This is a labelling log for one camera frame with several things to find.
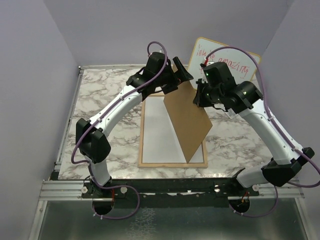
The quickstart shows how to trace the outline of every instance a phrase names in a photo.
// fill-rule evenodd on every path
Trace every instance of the gray panel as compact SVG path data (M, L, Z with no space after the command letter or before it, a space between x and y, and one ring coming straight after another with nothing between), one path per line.
M0 1L0 233L27 239L77 81L77 63L41 0Z
M44 0L81 65L144 64L150 41L188 63L198 37L262 55L287 0Z
M314 160L318 166L319 13L319 0L296 0L262 57L271 110L300 144L315 150ZM299 177L305 184L319 181L319 174L310 164L303 167ZM320 238L319 187L303 191L309 216Z
M274 199L251 200L250 213L267 211ZM117 209L125 215L130 209ZM281 199L276 211L246 218L229 208L143 208L125 220L93 217L90 202L50 202L41 240L306 240L294 199Z

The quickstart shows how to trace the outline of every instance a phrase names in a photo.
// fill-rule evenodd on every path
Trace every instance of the brown paper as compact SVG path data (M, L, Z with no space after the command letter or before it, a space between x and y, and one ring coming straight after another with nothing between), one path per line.
M193 104L195 96L196 91L186 81L163 100L187 163L212 127L206 111Z

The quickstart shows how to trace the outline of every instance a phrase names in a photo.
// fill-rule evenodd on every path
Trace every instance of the marble pattern tabletop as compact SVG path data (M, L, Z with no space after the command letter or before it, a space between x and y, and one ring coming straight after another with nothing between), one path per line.
M89 119L103 109L125 85L128 77L139 70L86 69L83 73L70 130L62 153L59 180L79 180L89 175L86 164L73 165L76 122ZM267 163L271 153L250 125L241 117L229 119L213 108L206 109L213 127L206 136L207 168L138 167L141 104L132 109L108 137L111 153L107 166L114 179L151 178L222 178L231 177L241 168ZM82 160L79 150L75 160Z

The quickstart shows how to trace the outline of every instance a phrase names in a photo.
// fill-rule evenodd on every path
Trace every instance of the gray wall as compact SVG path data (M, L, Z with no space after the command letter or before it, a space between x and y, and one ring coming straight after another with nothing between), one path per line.
M160 41L188 63L198 37L262 55L292 0L44 0L81 65L144 64Z
M0 2L0 235L27 239L57 155L77 63L42 0Z
M320 166L320 1L296 0L262 57L271 110L303 146L312 147ZM302 183L320 176L305 165ZM320 239L320 187L304 189L309 216Z

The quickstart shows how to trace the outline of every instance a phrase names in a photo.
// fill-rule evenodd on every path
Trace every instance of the robotic arm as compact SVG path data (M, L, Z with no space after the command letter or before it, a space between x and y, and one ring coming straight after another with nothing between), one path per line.
M236 84L225 62L215 62L203 66L203 72L206 82L203 79L196 82L197 92L193 103L203 108L223 104L226 110L232 109L251 125L273 156L267 165L242 169L237 172L231 178L231 183L235 187L240 187L240 184L244 188L265 183L281 187L291 180L307 160L292 150L271 123L271 119L266 113L262 93L249 81ZM315 153L310 147L303 148L289 135L275 116L272 118L298 150L309 158L314 156Z
M136 105L140 104L149 95L155 93L157 87L161 87L164 94L168 94L176 89L178 85L192 80L193 77L186 71L178 57L173 58L176 71L171 67L170 60L167 60L166 66L161 74L151 83L141 88L138 91L132 92L135 88L145 84L153 78L162 68L165 61L165 55L160 52L153 52L145 67L143 67L136 74L129 77L126 86L99 113L91 117L88 121L81 118L76 123L75 139L78 142L81 136L91 127L91 123L98 121L91 131L84 137L79 145L81 154L90 163L91 175L94 176L95 181L104 186L111 179L108 172L106 157L111 151L111 146L107 140L115 125ZM118 102L106 116L101 118L101 115Z

